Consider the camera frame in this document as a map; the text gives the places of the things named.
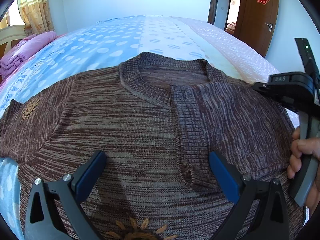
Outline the person's right hand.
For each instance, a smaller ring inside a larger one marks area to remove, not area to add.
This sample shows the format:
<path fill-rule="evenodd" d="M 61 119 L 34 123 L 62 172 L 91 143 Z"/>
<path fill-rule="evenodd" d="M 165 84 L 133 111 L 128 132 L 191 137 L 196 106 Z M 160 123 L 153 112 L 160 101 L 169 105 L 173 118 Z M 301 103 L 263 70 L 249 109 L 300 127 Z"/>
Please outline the person's right hand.
<path fill-rule="evenodd" d="M 291 144 L 292 154 L 290 162 L 287 167 L 287 177 L 293 179 L 296 173 L 302 167 L 301 157 L 303 155 L 312 155 L 319 160 L 319 138 L 300 139 L 300 127 L 298 126 L 293 133 L 293 142 Z M 305 205 L 309 209 L 309 216 L 311 217 L 319 204 L 319 167 L 316 178 L 311 186 L 310 192 L 306 198 Z"/>

